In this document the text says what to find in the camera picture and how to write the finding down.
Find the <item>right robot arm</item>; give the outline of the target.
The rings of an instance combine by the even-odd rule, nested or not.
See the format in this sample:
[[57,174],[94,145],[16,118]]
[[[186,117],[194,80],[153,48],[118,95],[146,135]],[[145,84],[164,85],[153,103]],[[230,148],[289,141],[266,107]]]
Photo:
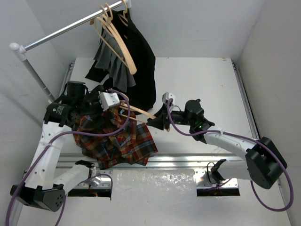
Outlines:
[[172,103],[172,100],[165,100],[155,118],[147,120],[147,125],[160,130],[175,125],[189,126],[189,137],[240,158],[235,163],[226,159],[217,161],[207,172],[210,182],[220,184],[226,179],[239,178],[270,189],[287,168],[286,161],[269,138],[256,140],[222,131],[204,117],[200,99],[187,101],[184,111],[173,111]]

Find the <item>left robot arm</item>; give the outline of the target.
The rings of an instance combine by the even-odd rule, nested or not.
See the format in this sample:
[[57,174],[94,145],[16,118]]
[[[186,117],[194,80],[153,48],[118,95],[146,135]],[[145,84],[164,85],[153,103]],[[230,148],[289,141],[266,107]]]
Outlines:
[[117,104],[117,93],[106,91],[101,85],[88,92],[83,82],[68,82],[64,93],[47,107],[34,158],[20,183],[11,187],[12,199],[7,213],[11,213],[15,201],[37,209],[58,211],[68,192],[88,181],[94,171],[93,163],[80,160],[70,170],[55,177],[68,135],[96,136],[92,132],[73,131],[76,120],[85,115],[96,116]]

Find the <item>plaid flannel shirt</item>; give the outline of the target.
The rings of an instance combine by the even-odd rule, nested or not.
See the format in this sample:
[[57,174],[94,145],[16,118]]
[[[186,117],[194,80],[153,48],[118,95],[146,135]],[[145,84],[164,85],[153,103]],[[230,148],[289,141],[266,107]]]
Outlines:
[[[127,110],[114,107],[92,118],[80,117],[72,130],[93,134],[107,134],[120,129],[126,122]],[[149,156],[158,152],[146,124],[138,124],[135,114],[130,113],[127,125],[118,134],[110,137],[92,137],[74,134],[76,145],[82,154],[96,159],[100,169],[107,169],[119,163],[145,166]]]

